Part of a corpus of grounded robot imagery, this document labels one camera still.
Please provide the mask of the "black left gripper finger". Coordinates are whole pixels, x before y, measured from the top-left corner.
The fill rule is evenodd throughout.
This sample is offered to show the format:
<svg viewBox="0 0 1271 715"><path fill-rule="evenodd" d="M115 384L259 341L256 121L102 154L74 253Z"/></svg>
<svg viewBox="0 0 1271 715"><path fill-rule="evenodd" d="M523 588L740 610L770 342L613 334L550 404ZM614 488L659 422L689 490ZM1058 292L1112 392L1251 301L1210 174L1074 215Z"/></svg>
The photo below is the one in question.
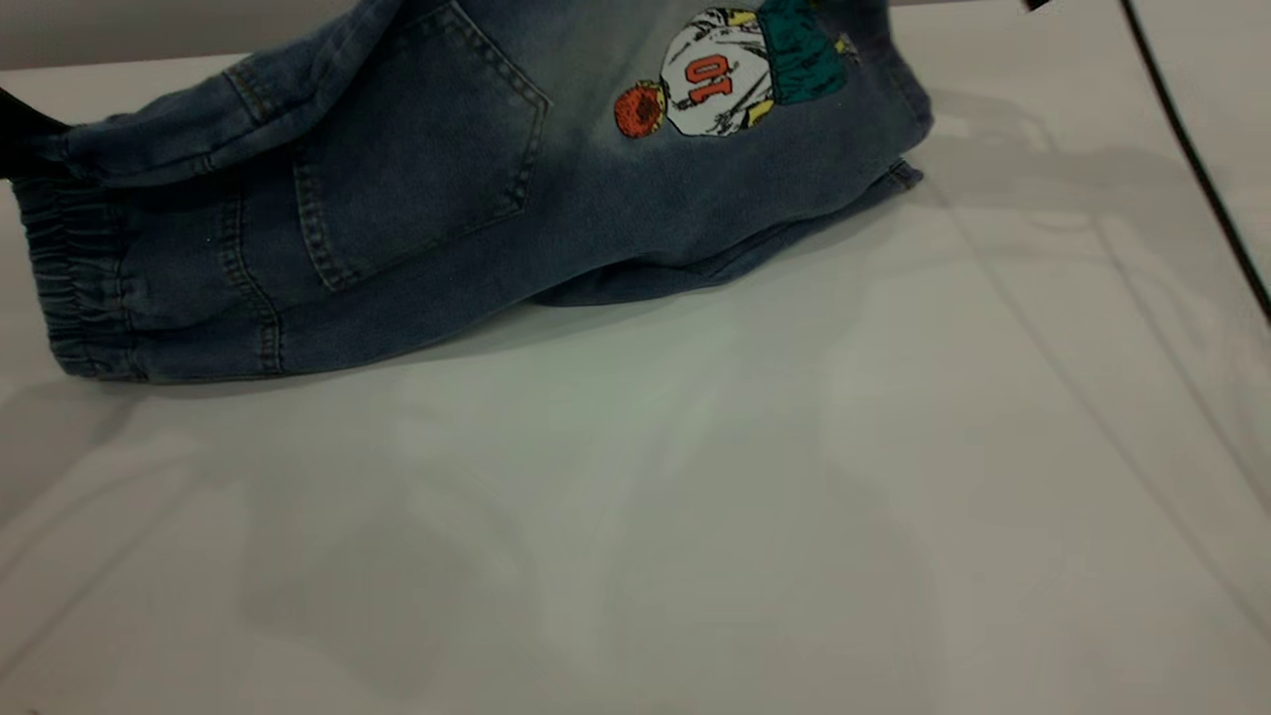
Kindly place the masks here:
<svg viewBox="0 0 1271 715"><path fill-rule="evenodd" d="M1 178L44 177L64 166L61 145L69 124L46 116L1 89Z"/></svg>

